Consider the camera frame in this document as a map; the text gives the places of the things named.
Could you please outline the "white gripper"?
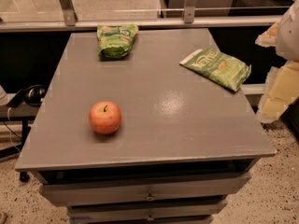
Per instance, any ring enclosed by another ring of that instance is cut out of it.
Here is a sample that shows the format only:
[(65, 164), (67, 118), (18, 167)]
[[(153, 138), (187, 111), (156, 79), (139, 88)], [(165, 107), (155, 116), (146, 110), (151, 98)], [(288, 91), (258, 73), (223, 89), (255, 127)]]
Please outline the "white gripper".
[(266, 77), (256, 118), (261, 123), (272, 123), (299, 98), (299, 0), (279, 22), (259, 35), (255, 44), (265, 48), (276, 46), (278, 56), (291, 60), (280, 68), (272, 66)]

